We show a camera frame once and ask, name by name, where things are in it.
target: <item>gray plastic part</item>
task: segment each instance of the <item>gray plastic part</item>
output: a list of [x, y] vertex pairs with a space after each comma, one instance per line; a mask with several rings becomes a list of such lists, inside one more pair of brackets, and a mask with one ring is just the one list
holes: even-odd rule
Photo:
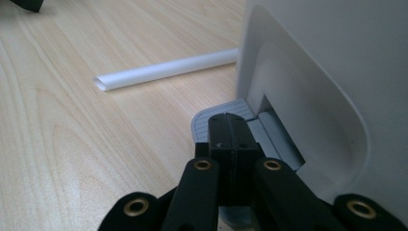
[[279, 159], [288, 164], [293, 170], [298, 170], [303, 166], [302, 156], [274, 111], [260, 113], [258, 118], [265, 129], [267, 140], [272, 143], [275, 152], [280, 157]]
[[259, 119], [249, 121], [248, 126], [251, 129], [255, 141], [258, 142], [261, 145], [262, 149], [264, 150], [265, 155], [270, 158], [276, 158], [281, 160], [281, 157], [276, 152], [275, 147], [268, 138], [268, 134], [265, 131], [265, 128], [262, 125], [261, 121]]
[[194, 142], [206, 142], [208, 137], [208, 119], [217, 114], [235, 114], [245, 120], [252, 119], [254, 115], [249, 110], [243, 99], [237, 99], [199, 112], [192, 119], [191, 132]]

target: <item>brass insert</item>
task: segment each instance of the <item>brass insert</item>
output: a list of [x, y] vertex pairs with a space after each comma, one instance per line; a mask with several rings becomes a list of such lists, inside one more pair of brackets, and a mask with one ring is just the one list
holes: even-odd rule
[[279, 162], [268, 160], [264, 162], [264, 167], [269, 170], [280, 170], [282, 166]]
[[350, 200], [347, 202], [347, 208], [355, 215], [361, 218], [366, 218], [366, 219], [374, 219], [377, 217], [377, 213], [375, 213], [375, 210], [372, 209], [372, 207], [359, 200]]
[[211, 163], [208, 161], [197, 161], [194, 163], [194, 167], [198, 170], [207, 170], [211, 168]]
[[129, 217], [136, 217], [144, 214], [148, 208], [149, 202], [140, 197], [127, 202], [123, 208], [123, 212]]

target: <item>white device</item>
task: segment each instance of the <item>white device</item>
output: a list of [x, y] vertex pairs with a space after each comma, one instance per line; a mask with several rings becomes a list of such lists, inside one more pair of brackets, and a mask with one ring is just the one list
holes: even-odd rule
[[[279, 117], [300, 156], [278, 156], [319, 198], [357, 193], [408, 225], [407, 1], [247, 1], [237, 98], [277, 152], [262, 112]], [[229, 106], [196, 116], [197, 141]]]

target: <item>black object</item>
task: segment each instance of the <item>black object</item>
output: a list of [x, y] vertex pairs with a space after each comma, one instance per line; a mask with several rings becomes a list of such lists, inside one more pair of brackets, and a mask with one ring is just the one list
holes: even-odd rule
[[266, 158], [246, 121], [232, 114], [209, 119], [209, 141], [196, 144], [176, 189], [159, 199], [124, 196], [99, 230], [217, 230], [218, 206], [250, 207], [255, 230], [407, 230], [360, 195], [340, 196], [333, 207], [322, 202], [287, 164]]
[[42, 2], [44, 0], [11, 0], [11, 1], [24, 10], [37, 13], [39, 12], [39, 9], [41, 9]]

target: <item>table surface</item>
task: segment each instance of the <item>table surface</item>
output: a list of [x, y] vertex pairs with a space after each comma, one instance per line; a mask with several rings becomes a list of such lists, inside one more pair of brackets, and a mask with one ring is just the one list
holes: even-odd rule
[[[92, 77], [234, 48], [244, 0], [0, 0], [0, 230], [96, 230], [127, 193], [160, 196], [190, 123], [235, 97], [233, 64], [112, 91]], [[224, 224], [219, 229], [228, 230]]]

